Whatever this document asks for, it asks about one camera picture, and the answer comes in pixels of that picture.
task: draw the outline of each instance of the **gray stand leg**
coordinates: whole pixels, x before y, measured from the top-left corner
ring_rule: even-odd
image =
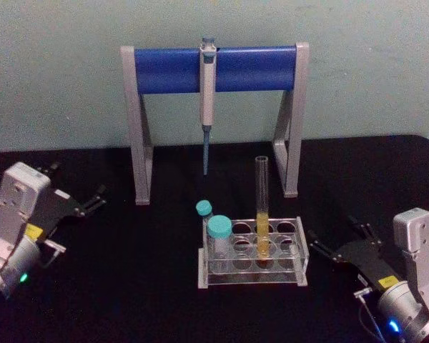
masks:
[[[302,143],[303,114],[307,93],[308,61],[310,48],[308,43],[296,43],[295,79],[293,91],[284,91],[278,113],[273,150],[277,160],[281,185],[286,198],[297,196],[299,178],[300,145]],[[285,140],[289,125],[289,149]]]
[[[135,181],[135,204],[149,205],[151,195],[152,143],[142,95],[138,95],[133,46],[121,46],[124,93],[127,103],[130,150]]]

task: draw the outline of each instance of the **glass test tube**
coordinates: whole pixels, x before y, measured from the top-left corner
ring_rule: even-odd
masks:
[[[269,257],[269,171],[268,157],[258,156],[256,161],[256,228],[257,255]]]

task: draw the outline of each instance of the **green led light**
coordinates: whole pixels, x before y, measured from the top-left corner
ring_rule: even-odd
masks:
[[[20,282],[24,282],[27,280],[27,277],[29,277],[29,275],[27,275],[27,273],[22,274]]]

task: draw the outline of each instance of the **blue led light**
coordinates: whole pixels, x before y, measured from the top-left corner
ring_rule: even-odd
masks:
[[[395,321],[393,321],[393,320],[390,320],[389,321],[389,326],[393,329],[393,331],[394,332],[399,332],[400,330],[399,330],[399,326],[398,326],[398,323],[396,323]]]

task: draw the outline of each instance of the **yellow sticker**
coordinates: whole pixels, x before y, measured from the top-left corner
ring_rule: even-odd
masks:
[[[383,288],[388,289],[389,287],[397,284],[399,280],[394,275],[391,275],[390,277],[385,277],[384,279],[378,280],[378,282],[383,286]]]
[[[27,223],[26,226],[26,235],[30,238],[32,238],[34,241],[36,241],[38,239],[38,237],[40,237],[40,235],[43,233],[43,229]]]

